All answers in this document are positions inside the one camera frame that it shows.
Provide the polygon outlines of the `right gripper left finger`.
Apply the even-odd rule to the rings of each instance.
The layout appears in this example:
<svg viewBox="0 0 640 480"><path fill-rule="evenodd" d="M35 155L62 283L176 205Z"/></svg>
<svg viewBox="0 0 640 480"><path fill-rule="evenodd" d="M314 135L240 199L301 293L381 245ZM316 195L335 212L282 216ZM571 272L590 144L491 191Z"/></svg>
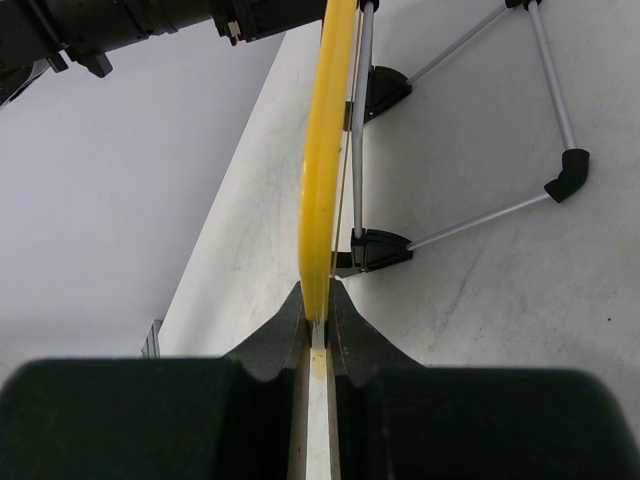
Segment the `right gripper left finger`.
<svg viewBox="0 0 640 480"><path fill-rule="evenodd" d="M5 479L302 479L306 322L294 288L220 357L42 359L1 390Z"/></svg>

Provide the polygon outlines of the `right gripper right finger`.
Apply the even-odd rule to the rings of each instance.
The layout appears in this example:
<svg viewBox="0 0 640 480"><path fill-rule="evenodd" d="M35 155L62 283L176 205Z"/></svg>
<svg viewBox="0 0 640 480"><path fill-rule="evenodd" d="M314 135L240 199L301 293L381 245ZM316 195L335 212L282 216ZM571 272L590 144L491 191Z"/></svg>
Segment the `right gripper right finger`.
<svg viewBox="0 0 640 480"><path fill-rule="evenodd" d="M638 444L595 376L422 365L359 314L340 281L329 314L333 478L638 477Z"/></svg>

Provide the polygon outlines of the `yellow framed whiteboard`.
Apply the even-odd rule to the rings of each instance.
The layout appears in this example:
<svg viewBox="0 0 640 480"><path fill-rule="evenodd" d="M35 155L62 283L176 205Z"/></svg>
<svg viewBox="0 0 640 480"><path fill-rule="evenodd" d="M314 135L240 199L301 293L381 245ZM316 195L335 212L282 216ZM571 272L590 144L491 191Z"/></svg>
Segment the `yellow framed whiteboard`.
<svg viewBox="0 0 640 480"><path fill-rule="evenodd" d="M294 436L301 456L295 475L298 479L331 476L326 343L343 127L358 39L357 18L357 2L327 3L307 118L297 242L302 295L298 316L306 342L297 378L301 404L295 409L302 424Z"/></svg>

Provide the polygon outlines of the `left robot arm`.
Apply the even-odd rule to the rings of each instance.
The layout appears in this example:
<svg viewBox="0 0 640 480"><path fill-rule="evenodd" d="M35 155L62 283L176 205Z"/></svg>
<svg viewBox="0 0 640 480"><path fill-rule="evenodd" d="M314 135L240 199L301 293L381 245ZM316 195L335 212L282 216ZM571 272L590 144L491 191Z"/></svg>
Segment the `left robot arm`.
<svg viewBox="0 0 640 480"><path fill-rule="evenodd" d="M47 70L76 62L98 78L109 52L211 21L232 44L253 42L323 18L323 1L42 0L1 4L1 103Z"/></svg>

